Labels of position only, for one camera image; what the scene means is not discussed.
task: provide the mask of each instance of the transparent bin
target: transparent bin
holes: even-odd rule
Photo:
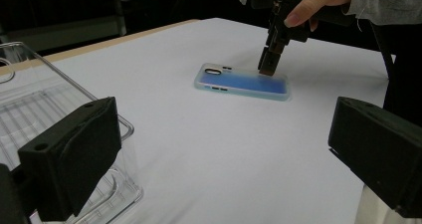
[[[79,106],[97,98],[23,43],[0,45],[0,162],[19,165],[18,149]],[[110,223],[141,199],[126,140],[133,126],[119,116],[122,148],[81,213],[64,223]],[[42,223],[37,212],[33,224]]]

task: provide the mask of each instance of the gray sleeve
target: gray sleeve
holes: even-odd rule
[[[376,25],[422,23],[422,0],[351,0],[346,15]]]

